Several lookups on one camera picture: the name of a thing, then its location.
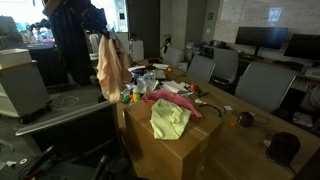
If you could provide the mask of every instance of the yellow cloth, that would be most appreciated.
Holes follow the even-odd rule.
[[[99,45],[97,78],[103,96],[111,103],[120,100],[123,83],[129,83],[132,74],[127,70],[129,61],[126,50],[116,35],[110,32],[110,39],[102,36]]]
[[[189,122],[191,111],[159,99],[151,108],[151,125],[155,139],[179,139]]]

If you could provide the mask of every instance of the gray office chair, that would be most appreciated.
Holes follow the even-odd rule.
[[[232,84],[237,76],[238,52],[229,49],[213,48],[216,66],[212,72],[213,80],[221,84]]]
[[[212,59],[195,55],[188,69],[188,73],[202,81],[209,82],[215,65],[216,63]]]
[[[163,62],[168,64],[170,67],[177,68],[181,58],[182,50],[169,46],[166,54],[163,57]]]
[[[267,112],[277,110],[296,72],[274,65],[252,62],[237,85],[235,96]]]

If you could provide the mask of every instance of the cloth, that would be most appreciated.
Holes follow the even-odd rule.
[[[151,125],[155,139],[179,139],[189,122],[191,111],[159,99],[152,107]]]
[[[116,35],[110,33],[110,39],[102,36],[99,45],[97,78],[103,96],[111,103],[120,100],[123,83],[130,83],[132,74],[127,70],[129,60],[125,48]]]
[[[199,111],[197,111],[196,108],[193,107],[190,100],[177,93],[173,93],[166,90],[157,90],[143,96],[142,100],[144,100],[145,102],[155,103],[160,98],[173,102],[178,106],[189,109],[192,112],[192,115],[195,115],[198,118],[202,118],[202,114]]]

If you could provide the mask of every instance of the whiteboard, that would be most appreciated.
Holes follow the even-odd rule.
[[[221,0],[214,39],[234,43],[239,26],[320,35],[320,0]]]

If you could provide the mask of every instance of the monitor screen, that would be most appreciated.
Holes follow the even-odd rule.
[[[280,49],[288,28],[239,27],[236,44]]]
[[[293,34],[284,55],[320,61],[320,35]]]

